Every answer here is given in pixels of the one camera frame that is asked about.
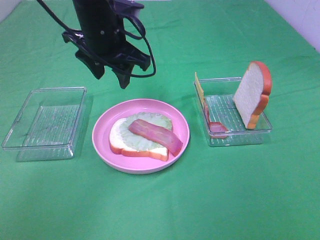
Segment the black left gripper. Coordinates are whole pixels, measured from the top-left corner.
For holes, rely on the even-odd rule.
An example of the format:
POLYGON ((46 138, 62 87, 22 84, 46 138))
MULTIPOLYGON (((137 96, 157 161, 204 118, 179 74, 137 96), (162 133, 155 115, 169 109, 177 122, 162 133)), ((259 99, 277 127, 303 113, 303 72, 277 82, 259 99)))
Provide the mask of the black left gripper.
POLYGON ((151 55, 145 54, 126 40, 129 36, 136 40, 146 39, 146 30, 141 21, 128 14, 79 14, 80 30, 64 26, 62 38, 78 47, 75 57, 100 79, 105 74, 105 66, 112 68, 119 86, 125 89, 130 83, 134 66, 144 72, 151 64, 151 55))

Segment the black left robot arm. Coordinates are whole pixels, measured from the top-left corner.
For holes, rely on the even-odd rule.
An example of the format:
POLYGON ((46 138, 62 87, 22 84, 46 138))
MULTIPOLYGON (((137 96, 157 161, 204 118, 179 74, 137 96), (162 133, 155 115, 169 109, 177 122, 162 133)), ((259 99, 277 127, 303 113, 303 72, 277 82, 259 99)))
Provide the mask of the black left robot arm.
POLYGON ((80 29, 62 34, 65 43, 77 46, 75 57, 100 79, 108 66, 125 89, 133 76, 134 66, 146 71, 154 58, 126 40, 146 38, 146 30, 139 20, 144 5, 133 0, 75 0, 74 9, 80 29))

